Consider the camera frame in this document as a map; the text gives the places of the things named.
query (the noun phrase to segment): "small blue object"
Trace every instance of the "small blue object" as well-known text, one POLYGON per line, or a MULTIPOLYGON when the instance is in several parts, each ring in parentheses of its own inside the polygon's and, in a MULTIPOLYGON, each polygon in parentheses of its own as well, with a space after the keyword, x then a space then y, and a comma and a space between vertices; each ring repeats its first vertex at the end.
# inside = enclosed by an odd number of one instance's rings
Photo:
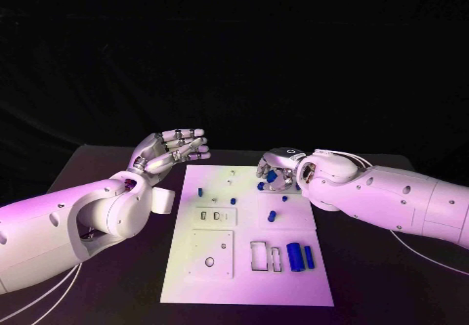
POLYGON ((288 252, 291 272, 304 271, 304 261, 303 261, 300 244, 297 242, 291 242, 290 244, 286 245, 286 250, 288 252))
POLYGON ((265 180, 268 183, 271 183, 277 178, 277 173, 274 171, 268 171, 265 180))
POLYGON ((307 268, 314 268, 314 262, 313 262, 313 254, 310 253, 310 247, 304 246, 304 255, 306 255, 306 262, 307 262, 307 268))
POLYGON ((275 215, 277 215, 277 212, 275 212, 275 211, 271 211, 271 212, 268 213, 268 218, 267 218, 267 220, 268 220, 270 222, 274 222, 274 220, 275 220, 275 215))

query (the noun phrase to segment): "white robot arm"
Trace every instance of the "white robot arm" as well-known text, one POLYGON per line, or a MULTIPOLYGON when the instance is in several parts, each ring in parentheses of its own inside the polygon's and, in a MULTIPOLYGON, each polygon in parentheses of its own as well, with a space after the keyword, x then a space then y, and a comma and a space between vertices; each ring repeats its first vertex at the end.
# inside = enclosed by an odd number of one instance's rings
POLYGON ((307 156, 294 148, 273 149, 258 163, 257 177, 274 179, 264 185, 273 191, 288 188, 296 180, 301 195, 322 210, 340 210, 388 230, 469 248, 469 188, 369 163, 358 168, 342 155, 366 162, 342 152, 317 149, 307 156))
POLYGON ((68 270, 170 213, 174 192, 153 188, 176 163, 211 157, 203 130, 153 133, 109 179, 0 208, 0 294, 68 270), (76 221, 92 229, 81 238, 76 221))

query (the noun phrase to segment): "black background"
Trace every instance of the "black background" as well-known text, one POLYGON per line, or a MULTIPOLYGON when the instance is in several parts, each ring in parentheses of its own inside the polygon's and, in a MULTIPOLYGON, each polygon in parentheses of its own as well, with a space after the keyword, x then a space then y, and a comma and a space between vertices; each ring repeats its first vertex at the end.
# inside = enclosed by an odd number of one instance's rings
POLYGON ((469 184, 467 4, 3 2, 1 204, 81 144, 402 154, 469 184))

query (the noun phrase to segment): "blue block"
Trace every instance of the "blue block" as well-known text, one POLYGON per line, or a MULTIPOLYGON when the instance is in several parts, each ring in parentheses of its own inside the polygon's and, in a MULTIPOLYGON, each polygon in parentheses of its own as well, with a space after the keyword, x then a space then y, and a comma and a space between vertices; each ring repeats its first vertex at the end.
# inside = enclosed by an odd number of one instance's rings
POLYGON ((313 254, 310 253, 310 247, 304 246, 304 255, 306 255, 306 262, 307 262, 307 268, 314 268, 314 262, 313 262, 313 254))
POLYGON ((268 171, 265 180, 268 183, 271 183, 277 178, 277 173, 274 171, 268 171))
POLYGON ((267 220, 268 220, 270 222, 274 222, 274 220, 275 220, 275 215, 277 215, 277 212, 275 212, 275 211, 271 211, 271 212, 268 213, 268 218, 267 218, 267 220))
POLYGON ((291 242, 286 245, 286 251, 288 252, 290 269, 293 272, 304 271, 304 261, 301 255, 301 248, 297 242, 291 242))

